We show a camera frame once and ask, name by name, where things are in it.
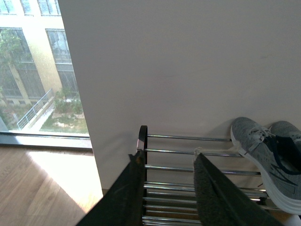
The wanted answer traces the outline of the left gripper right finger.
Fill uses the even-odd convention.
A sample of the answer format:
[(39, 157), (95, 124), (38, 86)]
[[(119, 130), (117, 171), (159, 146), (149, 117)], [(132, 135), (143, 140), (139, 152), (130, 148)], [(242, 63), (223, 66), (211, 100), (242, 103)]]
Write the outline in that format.
[(193, 160), (197, 211), (204, 226), (281, 226), (197, 148)]

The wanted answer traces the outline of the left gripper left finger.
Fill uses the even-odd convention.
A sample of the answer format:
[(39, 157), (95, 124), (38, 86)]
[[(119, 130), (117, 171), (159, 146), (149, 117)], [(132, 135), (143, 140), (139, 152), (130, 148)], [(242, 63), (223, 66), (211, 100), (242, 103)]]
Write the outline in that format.
[(145, 181), (143, 150), (130, 162), (105, 196), (77, 223), (79, 226), (141, 226)]

